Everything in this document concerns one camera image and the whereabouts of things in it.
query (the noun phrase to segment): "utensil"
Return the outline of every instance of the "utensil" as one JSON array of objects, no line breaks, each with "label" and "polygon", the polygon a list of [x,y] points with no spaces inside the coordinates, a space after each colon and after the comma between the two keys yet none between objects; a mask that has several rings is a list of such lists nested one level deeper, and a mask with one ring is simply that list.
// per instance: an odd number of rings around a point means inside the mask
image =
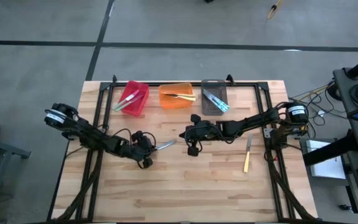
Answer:
[{"label": "utensil", "polygon": [[135,97],[136,94],[138,94],[138,93],[139,93],[139,90],[136,90],[133,94],[127,96],[127,98],[123,99],[123,100],[122,100],[121,102],[119,102],[116,106],[114,106],[114,108],[113,108],[114,111],[116,111],[117,108],[119,108],[120,106],[122,106],[124,103],[126,103],[126,102],[130,101],[131,99],[133,99],[133,97]]},{"label": "utensil", "polygon": [[171,141],[169,141],[169,142],[163,143],[163,144],[161,144],[161,145],[159,145],[159,146],[156,146],[155,148],[156,148],[157,150],[165,149],[166,147],[168,147],[168,146],[174,144],[176,141],[177,141],[177,140],[174,139],[174,140],[171,140]]},{"label": "utensil", "polygon": [[129,102],[125,103],[124,105],[122,105],[122,106],[120,106],[120,107],[114,109],[114,111],[115,111],[115,112],[118,112],[118,111],[124,109],[125,107],[127,107],[127,106],[130,105],[131,103],[133,103],[133,102],[137,101],[138,99],[142,98],[143,96],[144,96],[144,95],[139,95],[139,96],[137,96],[137,97],[131,99]]},{"label": "utensil", "polygon": [[251,150],[251,142],[252,142],[252,134],[248,135],[248,142],[247,142],[247,155],[246,155],[246,162],[244,163],[244,172],[248,172],[248,166],[249,166],[249,151]]},{"label": "utensil", "polygon": [[181,98],[184,100],[189,100],[189,101],[196,101],[196,95],[191,95],[191,94],[181,94],[181,93],[164,93],[167,96],[172,96],[175,98]]},{"label": "utensil", "polygon": [[218,97],[214,96],[212,93],[210,93],[208,90],[203,90],[203,94],[211,100],[211,102],[217,106],[221,111],[226,112],[230,106],[225,104],[223,101],[221,101]]}]

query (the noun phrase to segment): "wooden handle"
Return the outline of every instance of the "wooden handle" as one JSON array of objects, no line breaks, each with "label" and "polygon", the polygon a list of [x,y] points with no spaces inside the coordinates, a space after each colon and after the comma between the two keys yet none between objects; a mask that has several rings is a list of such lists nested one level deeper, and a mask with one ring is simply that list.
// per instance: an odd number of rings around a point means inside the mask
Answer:
[{"label": "wooden handle", "polygon": [[244,163],[244,172],[248,172],[248,165],[249,165],[249,151],[247,152],[246,155],[246,162]]},{"label": "wooden handle", "polygon": [[190,97],[185,97],[185,96],[178,96],[178,98],[181,98],[184,100],[196,101],[196,98],[190,98]]}]

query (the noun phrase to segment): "knife with wooden handle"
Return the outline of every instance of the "knife with wooden handle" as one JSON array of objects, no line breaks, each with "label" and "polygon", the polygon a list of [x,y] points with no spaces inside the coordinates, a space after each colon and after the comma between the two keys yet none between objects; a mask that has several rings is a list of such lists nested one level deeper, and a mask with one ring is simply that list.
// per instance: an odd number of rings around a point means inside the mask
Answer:
[{"label": "knife with wooden handle", "polygon": [[252,142],[252,134],[248,135],[248,142],[247,142],[247,154],[246,154],[246,162],[244,163],[244,172],[248,172],[248,166],[249,166],[249,156],[250,156],[250,150],[251,150],[251,142]]}]

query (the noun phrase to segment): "plastic bin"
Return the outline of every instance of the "plastic bin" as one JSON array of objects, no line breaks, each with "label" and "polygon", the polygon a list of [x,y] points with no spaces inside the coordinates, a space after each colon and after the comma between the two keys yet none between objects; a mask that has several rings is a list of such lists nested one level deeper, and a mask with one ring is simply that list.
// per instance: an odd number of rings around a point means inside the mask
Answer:
[{"label": "plastic bin", "polygon": [[121,111],[126,114],[130,114],[133,116],[139,116],[142,113],[143,107],[146,103],[147,97],[149,97],[149,86],[144,83],[139,83],[135,81],[129,81],[125,87],[124,93],[122,94],[119,102],[127,98],[130,94],[134,93],[136,90],[139,90],[139,93],[136,94],[135,97],[144,95],[141,99],[131,103],[130,105],[126,106]]},{"label": "plastic bin", "polygon": [[226,82],[224,80],[203,80],[201,81],[201,107],[202,113],[206,116],[219,116],[224,114],[214,103],[204,94],[203,90],[208,90],[214,96],[218,97],[225,104],[227,103]]},{"label": "plastic bin", "polygon": [[164,93],[193,94],[193,88],[191,87],[191,83],[160,85],[158,88],[158,93],[160,95],[160,105],[164,109],[185,108],[191,106],[191,104],[193,103],[192,101],[189,100],[175,98],[164,94]]}]

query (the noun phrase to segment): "desk leg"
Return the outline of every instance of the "desk leg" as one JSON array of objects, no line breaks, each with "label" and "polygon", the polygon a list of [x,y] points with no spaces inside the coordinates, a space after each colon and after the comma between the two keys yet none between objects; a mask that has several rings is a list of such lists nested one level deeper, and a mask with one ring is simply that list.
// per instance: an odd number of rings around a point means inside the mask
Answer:
[{"label": "desk leg", "polygon": [[358,151],[356,138],[353,134],[341,138],[321,149],[304,154],[303,160],[306,166],[311,166],[326,161],[327,159],[335,158],[349,151]]}]

